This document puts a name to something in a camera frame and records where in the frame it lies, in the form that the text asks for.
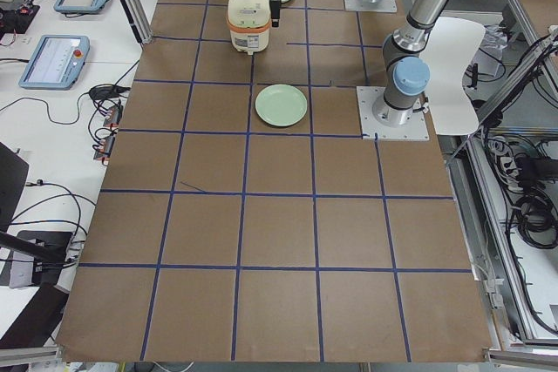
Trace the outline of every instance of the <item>white metal plate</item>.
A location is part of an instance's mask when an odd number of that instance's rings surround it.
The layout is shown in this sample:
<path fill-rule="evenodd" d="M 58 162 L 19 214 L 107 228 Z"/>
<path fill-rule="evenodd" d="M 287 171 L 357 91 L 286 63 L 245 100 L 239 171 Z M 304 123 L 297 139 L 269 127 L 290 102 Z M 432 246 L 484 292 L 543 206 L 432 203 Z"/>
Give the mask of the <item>white metal plate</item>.
<path fill-rule="evenodd" d="M 380 95 L 384 94 L 384 87 L 359 86 L 357 87 L 358 112 L 360 113 L 360 127 L 363 139 L 390 139 L 400 141 L 428 141 L 428 128 L 426 128 L 423 112 L 413 113 L 405 125 L 391 128 L 380 123 L 372 114 L 372 106 Z"/>
<path fill-rule="evenodd" d="M 380 0 L 376 3 L 361 2 L 360 0 L 345 0 L 345 9 L 357 12 L 395 13 L 398 6 L 395 0 Z"/>

